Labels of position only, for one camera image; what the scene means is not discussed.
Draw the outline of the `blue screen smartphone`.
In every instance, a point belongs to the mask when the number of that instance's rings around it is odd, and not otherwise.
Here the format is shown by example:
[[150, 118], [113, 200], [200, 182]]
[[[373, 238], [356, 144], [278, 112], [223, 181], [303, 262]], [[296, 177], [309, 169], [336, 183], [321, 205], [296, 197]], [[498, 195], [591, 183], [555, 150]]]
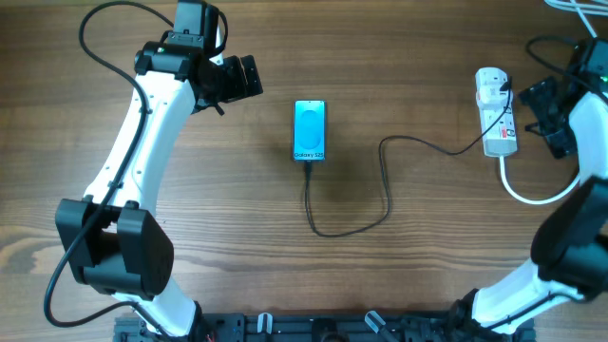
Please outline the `blue screen smartphone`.
[[297, 162], [326, 159], [327, 107], [323, 100], [294, 102], [293, 158]]

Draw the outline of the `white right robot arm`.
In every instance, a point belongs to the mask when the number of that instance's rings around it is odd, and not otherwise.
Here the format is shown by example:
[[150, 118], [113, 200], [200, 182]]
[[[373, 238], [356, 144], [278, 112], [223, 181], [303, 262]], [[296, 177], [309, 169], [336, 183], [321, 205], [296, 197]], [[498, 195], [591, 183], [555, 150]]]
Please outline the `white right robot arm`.
[[446, 328], [481, 338], [514, 333], [560, 304], [587, 303], [607, 290], [607, 42], [572, 45], [565, 68], [538, 54], [559, 73], [521, 92], [536, 121], [526, 131], [545, 139], [557, 159], [575, 154], [575, 192], [540, 226], [529, 259], [498, 283], [454, 303]]

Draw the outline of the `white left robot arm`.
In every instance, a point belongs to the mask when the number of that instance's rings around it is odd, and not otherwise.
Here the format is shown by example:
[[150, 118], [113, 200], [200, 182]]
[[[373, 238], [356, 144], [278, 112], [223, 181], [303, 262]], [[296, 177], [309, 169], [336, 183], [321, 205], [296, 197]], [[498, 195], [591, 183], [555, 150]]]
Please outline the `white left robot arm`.
[[133, 95], [103, 169], [79, 200], [63, 199], [55, 224], [60, 269], [116, 307], [132, 308], [140, 339], [211, 341], [216, 332], [198, 302], [172, 277], [174, 247], [157, 223], [164, 170], [187, 119], [261, 93], [252, 56], [225, 57], [225, 14], [181, 1], [161, 39], [137, 53], [127, 80]]

